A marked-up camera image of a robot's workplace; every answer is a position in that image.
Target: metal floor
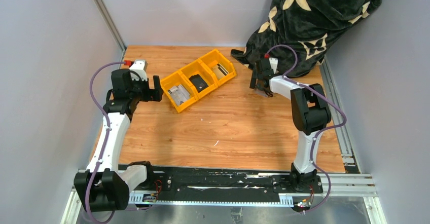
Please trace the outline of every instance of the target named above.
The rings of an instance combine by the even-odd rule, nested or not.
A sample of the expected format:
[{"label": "metal floor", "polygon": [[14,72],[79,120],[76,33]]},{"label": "metal floor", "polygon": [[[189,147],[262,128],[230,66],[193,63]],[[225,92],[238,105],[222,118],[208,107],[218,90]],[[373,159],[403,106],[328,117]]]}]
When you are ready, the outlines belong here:
[{"label": "metal floor", "polygon": [[[322,197],[315,197],[315,203]],[[95,213],[105,220],[110,213]],[[86,212],[80,212],[76,224],[92,223]],[[160,205],[143,211],[118,211],[110,224],[368,224],[366,205],[362,197],[331,197],[320,208],[306,215],[299,215],[288,207],[227,207]]]}]

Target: wooden platform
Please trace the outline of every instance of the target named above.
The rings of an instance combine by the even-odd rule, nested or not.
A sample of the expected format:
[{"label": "wooden platform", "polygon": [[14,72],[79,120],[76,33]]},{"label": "wooden platform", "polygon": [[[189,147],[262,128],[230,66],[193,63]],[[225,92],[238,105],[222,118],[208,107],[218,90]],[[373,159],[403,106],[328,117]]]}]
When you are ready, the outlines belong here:
[{"label": "wooden platform", "polygon": [[[129,46],[124,59],[146,59],[148,76],[162,79],[213,48]],[[256,95],[249,88],[251,70],[230,56],[232,48],[217,48],[234,63],[237,77],[180,114],[165,95],[161,102],[141,102],[125,136],[120,163],[290,170],[298,140],[290,101]],[[322,84],[319,68],[298,81]],[[328,172],[344,172],[334,130],[324,133],[317,163]]]}]

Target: aluminum frame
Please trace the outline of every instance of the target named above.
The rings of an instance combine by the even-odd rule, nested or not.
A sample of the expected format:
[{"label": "aluminum frame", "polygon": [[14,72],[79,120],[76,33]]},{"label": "aluminum frame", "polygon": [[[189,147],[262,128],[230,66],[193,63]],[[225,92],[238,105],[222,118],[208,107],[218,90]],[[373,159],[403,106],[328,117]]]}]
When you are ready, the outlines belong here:
[{"label": "aluminum frame", "polygon": [[379,197],[364,197],[364,203],[367,209],[367,215],[371,224],[386,224],[384,212],[382,211]]},{"label": "aluminum frame", "polygon": [[[324,84],[324,90],[326,92],[326,97],[340,108],[342,108],[342,104],[339,100],[339,96],[337,94],[336,86],[332,78],[332,74],[330,68],[327,63],[327,58],[325,58],[325,62],[320,66],[320,73],[322,77],[322,82]],[[334,108],[330,107],[330,111],[332,113],[332,119],[334,124],[339,124],[342,122],[342,116],[339,112],[337,112]],[[339,143],[340,153],[342,156],[342,161],[344,166],[357,166],[359,172],[361,172],[360,164],[355,157],[353,144],[351,143],[351,139],[349,137],[348,128],[346,126],[336,128],[336,135]]]},{"label": "aluminum frame", "polygon": [[124,54],[125,50],[127,49],[127,46],[125,45],[124,40],[122,39],[117,27],[115,26],[114,21],[112,20],[111,15],[109,14],[106,6],[104,5],[103,0],[94,0],[94,2],[97,5],[97,8],[100,11],[100,14],[102,15],[103,19],[105,20],[106,25],[114,36],[115,41],[117,42],[118,46]]}]

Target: black fabric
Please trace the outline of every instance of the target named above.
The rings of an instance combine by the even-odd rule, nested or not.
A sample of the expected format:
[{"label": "black fabric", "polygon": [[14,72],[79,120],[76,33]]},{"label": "black fabric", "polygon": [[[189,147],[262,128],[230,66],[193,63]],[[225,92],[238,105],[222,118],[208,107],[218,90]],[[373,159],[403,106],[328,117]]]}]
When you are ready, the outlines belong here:
[{"label": "black fabric", "polygon": [[[245,52],[231,54],[252,69],[267,50],[286,44],[298,54],[299,63],[289,77],[300,77],[319,61],[339,37],[372,14],[382,0],[272,0],[269,18],[246,43]],[[284,73],[294,64],[294,55],[285,48],[275,48],[270,55],[279,59],[278,70]]]}]

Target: metal part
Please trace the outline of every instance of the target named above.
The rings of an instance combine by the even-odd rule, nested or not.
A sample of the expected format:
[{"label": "metal part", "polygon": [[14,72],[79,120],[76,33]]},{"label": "metal part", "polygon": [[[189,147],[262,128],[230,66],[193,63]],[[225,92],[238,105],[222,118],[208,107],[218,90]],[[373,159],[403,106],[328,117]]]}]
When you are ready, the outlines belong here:
[{"label": "metal part", "polygon": [[382,211],[379,197],[364,197],[367,214],[371,224],[386,224],[384,212]]},{"label": "metal part", "polygon": [[279,202],[223,202],[223,201],[169,201],[157,200],[156,202],[144,201],[144,196],[148,191],[132,191],[130,193],[129,204],[143,205],[209,205],[209,206],[272,206],[272,207],[293,207],[292,196],[279,196]]},{"label": "metal part", "polygon": [[[315,196],[325,196],[328,189],[328,180],[324,174],[318,174],[321,177],[322,194]],[[376,188],[369,174],[330,174],[332,189],[330,196],[333,197],[377,197]],[[309,194],[285,193],[280,195],[287,196],[308,196]]]},{"label": "metal part", "polygon": [[76,223],[81,209],[81,201],[79,200],[78,193],[71,191],[68,197],[68,202],[61,218],[61,224]]},{"label": "metal part", "polygon": [[104,5],[103,0],[94,0],[94,2],[97,5],[98,10],[100,11],[104,21],[106,22],[106,25],[109,27],[109,30],[111,30],[111,33],[114,36],[114,39],[117,42],[118,46],[120,47],[122,52],[125,53],[127,46],[125,45],[124,40],[122,40],[122,37],[118,29],[116,28],[106,6]]},{"label": "metal part", "polygon": [[[321,201],[315,197],[314,204]],[[97,216],[105,220],[109,213]],[[370,224],[366,207],[359,197],[336,197],[328,199],[318,210],[306,215],[298,214],[291,208],[273,207],[232,207],[196,205],[159,205],[148,211],[117,211],[109,224],[157,223],[157,224],[272,224],[272,223],[317,223],[317,224]],[[82,212],[81,224],[90,224]]]},{"label": "metal part", "polygon": [[[331,70],[329,67],[329,63],[326,61],[322,64],[320,67],[321,77],[324,86],[324,90],[326,91],[326,97],[327,99],[334,102],[336,105],[338,105],[340,108],[342,108],[342,105],[339,100],[339,96],[337,95],[336,86],[334,84]],[[330,107],[331,113],[332,113],[332,119],[334,124],[339,124],[342,121],[342,116],[333,108]],[[353,144],[351,142],[350,136],[348,134],[348,127],[340,127],[336,128],[336,135],[339,142],[340,152],[343,156],[342,159],[344,160],[345,166],[357,166],[358,170],[361,171],[360,164],[357,161],[357,157],[352,158],[356,152],[353,151]],[[354,160],[354,163],[351,163],[348,158],[351,158]]]}]

